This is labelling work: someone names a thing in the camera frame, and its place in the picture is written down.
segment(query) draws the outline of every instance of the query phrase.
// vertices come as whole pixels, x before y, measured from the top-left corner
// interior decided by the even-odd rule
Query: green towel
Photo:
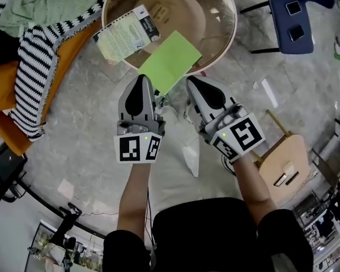
[[[85,13],[97,0],[11,0],[0,16],[0,29],[20,37],[33,24],[49,26],[73,20]]]

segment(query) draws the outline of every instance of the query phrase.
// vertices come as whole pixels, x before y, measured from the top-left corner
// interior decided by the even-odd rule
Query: black sleeve
[[[261,253],[272,258],[275,268],[283,263],[282,267],[291,268],[288,271],[313,271],[312,249],[292,211],[267,214],[258,225],[257,241]]]
[[[103,272],[150,271],[150,254],[143,241],[129,231],[109,233],[103,243]]]

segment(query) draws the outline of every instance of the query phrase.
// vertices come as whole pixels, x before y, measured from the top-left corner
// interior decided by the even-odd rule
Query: green paper
[[[139,68],[154,89],[165,95],[202,57],[201,53],[174,31]]]

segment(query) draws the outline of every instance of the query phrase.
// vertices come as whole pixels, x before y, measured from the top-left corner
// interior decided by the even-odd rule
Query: tile floor
[[[238,10],[263,1],[235,0]],[[272,109],[286,128],[303,135],[308,148],[324,145],[333,133],[335,105],[340,105],[340,76],[333,58],[339,10],[309,3],[308,11],[316,43],[313,54],[250,54],[249,50],[277,45],[272,17],[265,7],[239,15],[230,50],[206,71],[208,77],[228,85],[248,111],[256,114],[267,137],[257,148],[260,154],[282,136],[266,109]],[[45,200],[55,206],[71,201],[86,214],[118,212],[130,167],[114,159],[117,102],[136,75],[123,63],[106,64],[94,43],[83,48],[51,106],[46,136],[27,152],[26,180]],[[264,78],[278,101],[275,109],[261,85]],[[177,110],[182,108],[184,80],[169,97]],[[322,182],[318,178],[315,186]],[[117,215],[83,216],[80,221],[107,233],[115,229]]]

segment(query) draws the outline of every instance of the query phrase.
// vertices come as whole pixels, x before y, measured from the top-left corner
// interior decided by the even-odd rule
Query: glass table
[[[106,0],[103,7],[103,27],[141,4],[146,6],[149,13],[159,4],[168,10],[160,21],[154,21],[161,39],[125,60],[136,70],[175,30],[202,54],[202,58],[188,71],[188,75],[200,73],[221,59],[235,36],[237,12],[233,0],[123,0],[109,10],[110,1]]]

